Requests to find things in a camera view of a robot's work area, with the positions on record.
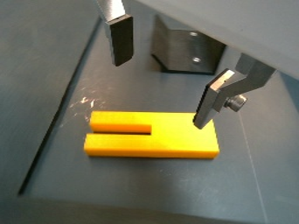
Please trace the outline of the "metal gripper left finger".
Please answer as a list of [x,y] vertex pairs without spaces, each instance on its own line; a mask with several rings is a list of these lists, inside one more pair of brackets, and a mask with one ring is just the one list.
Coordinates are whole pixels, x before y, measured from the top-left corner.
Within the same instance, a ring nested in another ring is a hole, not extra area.
[[94,0],[104,22],[112,63],[116,67],[133,57],[133,17],[126,14],[121,0]]

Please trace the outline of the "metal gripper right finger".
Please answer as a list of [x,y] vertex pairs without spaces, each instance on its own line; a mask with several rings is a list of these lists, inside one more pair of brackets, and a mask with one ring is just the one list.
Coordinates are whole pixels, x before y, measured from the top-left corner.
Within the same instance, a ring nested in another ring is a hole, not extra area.
[[193,125],[202,129],[222,108],[237,112],[246,102],[242,94],[261,88],[274,72],[274,68],[241,53],[234,69],[225,69],[205,86]]

